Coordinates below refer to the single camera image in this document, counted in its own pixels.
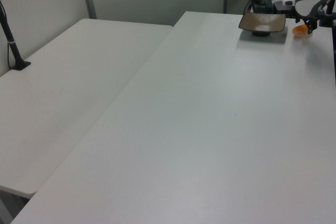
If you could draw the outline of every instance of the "white table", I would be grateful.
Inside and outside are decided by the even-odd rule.
[[[84,19],[0,78],[0,190],[30,198],[172,27]]]
[[[336,223],[331,31],[240,19],[184,14],[13,224]]]

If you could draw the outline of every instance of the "brown bowl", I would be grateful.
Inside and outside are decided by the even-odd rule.
[[[239,28],[252,31],[257,36],[267,36],[285,28],[285,14],[245,13]]]

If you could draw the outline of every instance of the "black stand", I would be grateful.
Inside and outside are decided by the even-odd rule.
[[[0,1],[0,23],[2,26],[2,29],[5,32],[7,41],[9,46],[11,47],[11,50],[13,52],[13,56],[15,58],[15,66],[12,67],[12,69],[14,70],[23,70],[25,69],[27,66],[30,65],[30,62],[28,61],[24,61],[20,55],[20,52],[16,46],[15,40],[13,38],[13,34],[11,32],[11,29],[9,28],[8,22],[7,22],[7,16],[5,13],[5,9],[2,6],[2,3]]]
[[[334,67],[335,67],[335,84],[336,84],[336,26],[332,24],[332,43],[333,43],[333,53],[334,53]]]
[[[332,10],[335,5],[335,0],[329,1],[327,3],[327,11],[324,17],[320,20],[320,26],[321,27],[332,27],[333,26],[333,20],[334,17],[332,16]]]

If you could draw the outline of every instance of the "cable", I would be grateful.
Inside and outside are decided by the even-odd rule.
[[[11,70],[11,65],[9,64],[9,43],[7,43],[7,64],[8,64],[8,68]]]
[[[251,2],[252,2],[252,0],[249,0],[249,1],[247,2],[247,4],[245,5],[244,11],[243,11],[243,15],[246,13],[246,7],[247,7],[248,4],[250,4]]]

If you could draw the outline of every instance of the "black mount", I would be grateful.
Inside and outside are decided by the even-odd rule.
[[[0,1],[0,23],[2,26],[2,29],[4,30],[4,33],[6,35],[7,38],[7,42],[9,44],[9,46],[11,47],[13,56],[15,58],[15,66],[12,67],[12,69],[14,70],[18,70],[21,71],[23,69],[25,69],[26,67],[28,67],[30,65],[30,62],[28,61],[24,61],[20,55],[20,52],[16,46],[13,34],[11,32],[11,29],[9,28],[8,22],[7,22],[7,16],[6,16],[6,12],[5,9]]]

